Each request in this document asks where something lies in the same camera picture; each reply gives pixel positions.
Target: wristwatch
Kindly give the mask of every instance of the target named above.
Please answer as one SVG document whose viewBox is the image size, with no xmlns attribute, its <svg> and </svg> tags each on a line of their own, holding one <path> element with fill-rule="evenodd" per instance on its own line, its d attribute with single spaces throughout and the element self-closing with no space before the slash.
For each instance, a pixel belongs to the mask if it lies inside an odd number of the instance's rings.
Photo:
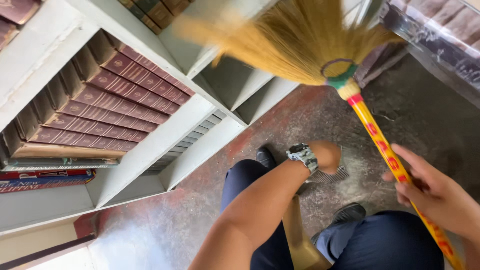
<svg viewBox="0 0 480 270">
<path fill-rule="evenodd" d="M 310 149 L 310 146 L 304 143 L 295 144 L 287 151 L 287 156 L 291 160 L 300 160 L 310 170 L 310 174 L 318 169 L 318 160 Z"/>
</svg>

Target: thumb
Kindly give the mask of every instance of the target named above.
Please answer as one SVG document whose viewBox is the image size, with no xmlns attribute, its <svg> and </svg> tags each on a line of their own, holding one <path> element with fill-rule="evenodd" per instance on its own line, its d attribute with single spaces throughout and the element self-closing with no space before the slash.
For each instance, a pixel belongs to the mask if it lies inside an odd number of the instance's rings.
<svg viewBox="0 0 480 270">
<path fill-rule="evenodd" d="M 426 210 L 431 203 L 430 198 L 425 193 L 421 192 L 416 186 L 412 184 L 397 183 L 395 188 L 398 193 L 407 197 L 418 208 Z"/>
</svg>

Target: person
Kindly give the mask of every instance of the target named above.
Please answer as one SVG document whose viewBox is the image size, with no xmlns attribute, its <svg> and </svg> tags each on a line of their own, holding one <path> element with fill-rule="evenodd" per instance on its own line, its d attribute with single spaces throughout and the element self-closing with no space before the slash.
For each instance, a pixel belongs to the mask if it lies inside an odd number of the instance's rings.
<svg viewBox="0 0 480 270">
<path fill-rule="evenodd" d="M 411 151 L 392 145 L 421 188 L 396 184 L 399 203 L 410 201 L 432 221 L 463 239 L 467 268 L 480 269 L 480 206 L 454 180 Z M 292 270 L 282 224 L 291 199 L 317 168 L 333 174 L 340 150 L 326 141 L 293 146 L 278 166 L 266 148 L 242 160 L 225 178 L 221 214 L 189 269 Z M 393 181 L 393 174 L 383 175 Z M 358 203 L 341 208 L 313 240 L 333 270 L 444 269 L 443 255 L 419 217 L 403 211 L 365 216 Z"/>
</svg>

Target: black shoe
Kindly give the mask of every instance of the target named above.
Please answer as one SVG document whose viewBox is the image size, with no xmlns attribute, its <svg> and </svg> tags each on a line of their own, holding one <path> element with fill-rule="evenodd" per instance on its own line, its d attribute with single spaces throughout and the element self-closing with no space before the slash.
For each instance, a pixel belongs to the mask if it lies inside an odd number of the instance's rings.
<svg viewBox="0 0 480 270">
<path fill-rule="evenodd" d="M 360 221 L 367 215 L 367 211 L 358 203 L 350 203 L 340 208 L 333 214 L 332 225 Z"/>
<path fill-rule="evenodd" d="M 267 167 L 269 170 L 276 167 L 276 162 L 272 153 L 263 146 L 257 149 L 257 161 Z"/>
</svg>

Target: white bookshelf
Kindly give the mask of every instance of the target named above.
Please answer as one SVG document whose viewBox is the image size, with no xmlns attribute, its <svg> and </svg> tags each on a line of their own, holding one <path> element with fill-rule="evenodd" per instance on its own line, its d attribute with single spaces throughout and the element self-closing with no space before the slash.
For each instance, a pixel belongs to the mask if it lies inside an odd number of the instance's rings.
<svg viewBox="0 0 480 270">
<path fill-rule="evenodd" d="M 253 17 L 275 1 L 197 0 L 185 13 L 214 18 L 233 6 Z M 360 10 L 360 2 L 348 0 L 346 8 Z M 1 129 L 99 29 L 197 93 L 88 184 L 0 194 L 0 235 L 168 192 L 298 86 L 233 59 L 211 68 L 217 50 L 178 39 L 174 27 L 156 36 L 117 0 L 48 0 L 0 51 Z M 217 110 L 226 115 L 220 123 L 159 174 L 139 176 Z"/>
</svg>

